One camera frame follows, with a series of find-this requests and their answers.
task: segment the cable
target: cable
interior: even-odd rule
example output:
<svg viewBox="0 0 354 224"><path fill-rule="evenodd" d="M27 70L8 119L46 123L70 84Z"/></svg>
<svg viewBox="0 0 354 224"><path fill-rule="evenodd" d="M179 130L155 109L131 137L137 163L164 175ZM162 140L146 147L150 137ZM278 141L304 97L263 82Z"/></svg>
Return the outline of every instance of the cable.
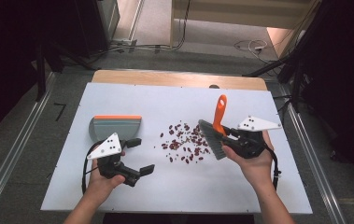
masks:
<svg viewBox="0 0 354 224"><path fill-rule="evenodd" d="M96 142L94 143L94 145L92 145L92 147L90 147L89 151L87 152L87 155L86 155L86 158L84 158L84 165L83 165L83 177L81 178L81 191L83 192L86 192L86 169L87 169L87 157L90 155L90 153L92 153L92 151L99 145L101 145L104 141L99 141L99 142Z"/></svg>

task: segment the metal rail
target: metal rail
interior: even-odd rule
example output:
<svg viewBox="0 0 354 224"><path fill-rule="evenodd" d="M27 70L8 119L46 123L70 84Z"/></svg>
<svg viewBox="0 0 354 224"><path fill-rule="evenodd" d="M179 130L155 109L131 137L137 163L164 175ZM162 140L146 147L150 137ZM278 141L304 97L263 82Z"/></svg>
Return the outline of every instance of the metal rail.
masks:
<svg viewBox="0 0 354 224"><path fill-rule="evenodd" d="M11 147L5 160L2 163L2 166L0 168L0 196L3 189L5 188L8 178L10 177L17 161L19 160L20 155L22 154L22 151L24 150L25 144L27 143L34 129L36 122L38 121L43 111L43 108L45 107L50 97L50 93L52 91L54 82L55 82L55 75L54 73L50 73L47 79L48 90L45 92L42 99L39 102L35 103L30 115L28 116L28 119L25 121L22 129L20 130L20 133L17 136L16 141L14 142L13 146Z"/></svg>
<svg viewBox="0 0 354 224"><path fill-rule="evenodd" d="M283 95L290 95L290 91L284 85L280 85L281 93ZM316 151L311 144L310 138L308 137L307 131L304 127L302 118L300 114L295 113L291 105L288 106L288 111L290 113L290 118L292 119L293 125L298 133L299 139L302 143L304 154L308 160L313 176L316 179L317 185L319 187L319 192L322 196L322 200L328 209L329 217L333 224L344 224L347 223L343 212L339 206L339 202L334 196L331 184L325 175L325 172L319 162Z"/></svg>

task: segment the black cable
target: black cable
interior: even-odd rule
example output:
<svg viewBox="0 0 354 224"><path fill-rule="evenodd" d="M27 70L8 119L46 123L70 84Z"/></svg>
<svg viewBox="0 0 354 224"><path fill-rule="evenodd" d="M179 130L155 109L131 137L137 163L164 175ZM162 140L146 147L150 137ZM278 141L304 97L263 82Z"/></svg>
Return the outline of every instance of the black cable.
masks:
<svg viewBox="0 0 354 224"><path fill-rule="evenodd" d="M86 192L86 169L87 169L87 157L90 155L90 153L92 153L92 151L99 145L101 145L104 141L98 141L96 143L94 143L94 145L92 145L92 147L90 147L89 151L87 152L87 155L86 155L86 158L84 158L84 165L83 165L83 177L81 178L81 191L83 192Z"/></svg>
<svg viewBox="0 0 354 224"><path fill-rule="evenodd" d="M88 171L88 172L84 173L84 174L85 174L85 175L87 175L87 174L89 174L89 173L93 172L93 171L94 171L94 170L96 170L96 169L98 169L98 166L97 166L97 167L95 167L95 168L93 168L92 170L90 170L90 171Z"/></svg>
<svg viewBox="0 0 354 224"><path fill-rule="evenodd" d="M264 148L266 148L267 151L270 152L270 154L272 155L273 161L275 161L275 170L273 171L273 186L276 189L276 186L278 184L279 175L281 174L281 171L278 170L278 159L276 157L276 153L269 146L264 144Z"/></svg>

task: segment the orange brush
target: orange brush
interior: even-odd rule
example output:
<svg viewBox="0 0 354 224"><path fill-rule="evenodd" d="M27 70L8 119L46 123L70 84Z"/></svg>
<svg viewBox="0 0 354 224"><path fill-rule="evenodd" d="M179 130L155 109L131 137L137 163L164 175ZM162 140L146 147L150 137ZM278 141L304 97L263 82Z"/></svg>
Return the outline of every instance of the orange brush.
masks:
<svg viewBox="0 0 354 224"><path fill-rule="evenodd" d="M215 109L214 122L211 124L203 119L199 120L200 131L205 137L211 150L214 152L217 160L226 157L222 149L222 137L226 136L223 126L220 124L226 110L227 98L226 95L221 95L218 99L217 107Z"/></svg>

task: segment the orange handle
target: orange handle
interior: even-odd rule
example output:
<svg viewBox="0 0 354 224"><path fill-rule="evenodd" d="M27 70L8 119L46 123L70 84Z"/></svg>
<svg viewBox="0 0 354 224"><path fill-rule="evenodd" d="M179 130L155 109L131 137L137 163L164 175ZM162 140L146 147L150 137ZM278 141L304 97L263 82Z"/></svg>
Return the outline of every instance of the orange handle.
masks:
<svg viewBox="0 0 354 224"><path fill-rule="evenodd" d="M226 109L227 98L226 95L221 95L218 99L217 108L215 109L214 122L212 127L219 133L223 133L226 136L226 132L223 130L222 125L220 124L223 119L223 115Z"/></svg>

